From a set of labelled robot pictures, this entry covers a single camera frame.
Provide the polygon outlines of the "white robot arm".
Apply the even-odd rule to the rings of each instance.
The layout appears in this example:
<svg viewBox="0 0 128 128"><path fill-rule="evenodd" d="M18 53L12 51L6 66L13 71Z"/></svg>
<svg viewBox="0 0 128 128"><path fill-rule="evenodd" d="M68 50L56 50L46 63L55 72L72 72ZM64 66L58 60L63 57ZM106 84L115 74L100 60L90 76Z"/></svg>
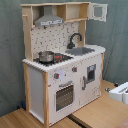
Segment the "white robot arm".
<svg viewBox="0 0 128 128"><path fill-rule="evenodd" d="M121 85L115 84L114 89L106 88L106 91L111 99L128 105L128 82Z"/></svg>

